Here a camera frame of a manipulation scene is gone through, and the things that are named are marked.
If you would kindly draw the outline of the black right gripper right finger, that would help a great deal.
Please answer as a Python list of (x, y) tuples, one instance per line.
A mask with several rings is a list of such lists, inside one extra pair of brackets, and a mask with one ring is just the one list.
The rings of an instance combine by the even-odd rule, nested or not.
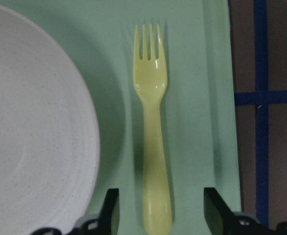
[(229, 235), (234, 214), (215, 188), (204, 188), (204, 218), (212, 235)]

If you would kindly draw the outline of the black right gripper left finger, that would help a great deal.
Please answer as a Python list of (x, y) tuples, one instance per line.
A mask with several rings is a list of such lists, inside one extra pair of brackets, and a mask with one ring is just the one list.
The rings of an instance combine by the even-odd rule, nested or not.
[(116, 235), (120, 221), (119, 189), (110, 188), (100, 210), (99, 225), (101, 235)]

